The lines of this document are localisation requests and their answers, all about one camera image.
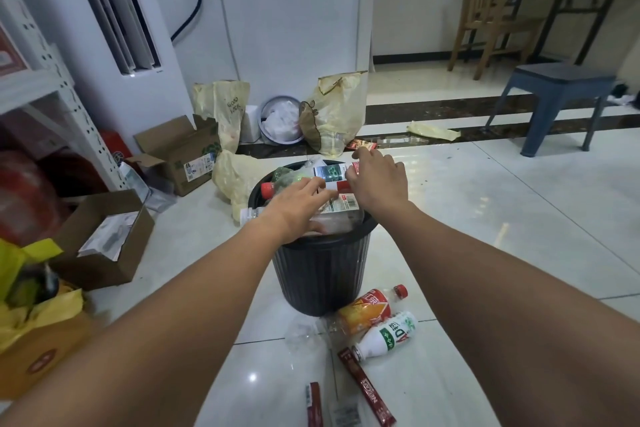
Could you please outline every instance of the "open cardboard box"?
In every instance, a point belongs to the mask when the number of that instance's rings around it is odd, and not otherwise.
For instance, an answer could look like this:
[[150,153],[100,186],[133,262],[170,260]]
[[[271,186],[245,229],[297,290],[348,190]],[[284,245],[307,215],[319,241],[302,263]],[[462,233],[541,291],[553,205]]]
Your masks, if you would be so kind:
[[221,151],[218,124],[193,116],[196,130],[183,115],[133,136],[143,153],[129,157],[143,167],[154,167],[173,182],[175,194],[186,196],[211,179],[215,156]]
[[[78,257],[78,250],[102,220],[112,214],[139,211],[118,261],[100,254]],[[53,237],[63,250],[50,261],[61,278],[85,291],[131,282],[147,247],[154,220],[132,189],[87,196]]]

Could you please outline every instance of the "hand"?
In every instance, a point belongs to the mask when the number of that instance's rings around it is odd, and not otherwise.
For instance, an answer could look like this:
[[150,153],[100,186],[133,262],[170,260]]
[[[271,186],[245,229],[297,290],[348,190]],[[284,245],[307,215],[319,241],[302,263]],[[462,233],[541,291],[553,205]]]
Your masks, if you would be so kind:
[[290,243],[307,232],[326,233],[317,221],[309,221],[338,192],[324,188],[324,179],[303,178],[277,194],[255,221],[279,234],[282,244]]
[[379,150],[369,151],[360,147],[353,153],[360,159],[358,173],[353,166],[346,172],[358,204],[380,222],[384,213],[396,212],[409,201],[409,191],[402,162],[394,162],[390,155]]

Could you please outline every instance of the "forearm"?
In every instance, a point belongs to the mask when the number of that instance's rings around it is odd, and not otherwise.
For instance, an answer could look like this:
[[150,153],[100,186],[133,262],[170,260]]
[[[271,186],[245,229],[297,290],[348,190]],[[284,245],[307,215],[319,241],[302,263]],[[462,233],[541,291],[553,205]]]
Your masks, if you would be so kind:
[[637,414],[637,323],[411,203],[380,222],[503,424]]
[[109,326],[3,420],[192,425],[279,245],[271,230],[248,224]]

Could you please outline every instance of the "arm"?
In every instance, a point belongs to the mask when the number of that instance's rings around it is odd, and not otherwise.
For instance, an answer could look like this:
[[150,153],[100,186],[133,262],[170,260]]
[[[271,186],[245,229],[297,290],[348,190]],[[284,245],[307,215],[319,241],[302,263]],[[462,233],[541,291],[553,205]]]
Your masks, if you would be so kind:
[[393,237],[503,425],[638,425],[638,323],[421,212],[391,156],[354,157],[358,203]]
[[[292,184],[234,237],[109,326],[15,402],[2,427],[193,425],[264,271],[333,192]],[[180,246],[180,237],[176,237]]]

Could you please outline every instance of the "cardboard box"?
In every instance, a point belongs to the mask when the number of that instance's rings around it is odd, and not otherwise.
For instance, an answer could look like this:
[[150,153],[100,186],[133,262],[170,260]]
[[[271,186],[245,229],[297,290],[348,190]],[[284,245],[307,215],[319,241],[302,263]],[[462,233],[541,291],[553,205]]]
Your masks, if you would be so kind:
[[129,157],[144,167],[154,167],[173,182],[175,194],[186,196],[211,179],[215,156],[220,152],[218,124],[193,116],[197,130],[183,115],[133,136],[144,153]]
[[[103,255],[77,256],[80,247],[104,218],[132,211],[140,213],[122,245],[117,262],[110,261]],[[63,253],[50,261],[51,268],[64,280],[86,291],[131,282],[154,224],[132,189],[87,196],[53,237]]]
[[14,400],[78,350],[92,335],[92,319],[71,319],[29,331],[0,354],[0,399]]

